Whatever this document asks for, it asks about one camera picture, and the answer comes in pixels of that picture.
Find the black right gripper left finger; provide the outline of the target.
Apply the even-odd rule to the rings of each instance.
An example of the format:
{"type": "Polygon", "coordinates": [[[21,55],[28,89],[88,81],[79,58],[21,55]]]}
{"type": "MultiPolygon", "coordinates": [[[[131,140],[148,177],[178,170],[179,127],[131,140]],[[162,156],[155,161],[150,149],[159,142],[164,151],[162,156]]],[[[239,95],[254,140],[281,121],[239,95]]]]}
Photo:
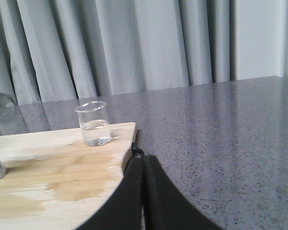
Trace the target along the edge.
{"type": "Polygon", "coordinates": [[[79,230],[140,230],[142,181],[141,157],[132,157],[123,180],[106,203],[79,230]]]}

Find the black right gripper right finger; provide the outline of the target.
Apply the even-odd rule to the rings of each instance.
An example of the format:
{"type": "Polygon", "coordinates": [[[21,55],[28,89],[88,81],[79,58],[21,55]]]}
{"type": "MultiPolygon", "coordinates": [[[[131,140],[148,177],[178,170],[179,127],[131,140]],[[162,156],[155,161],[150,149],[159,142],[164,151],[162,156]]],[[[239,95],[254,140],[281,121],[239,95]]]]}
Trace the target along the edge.
{"type": "Polygon", "coordinates": [[[156,156],[144,157],[144,217],[147,230],[219,230],[168,178],[156,156]]]}

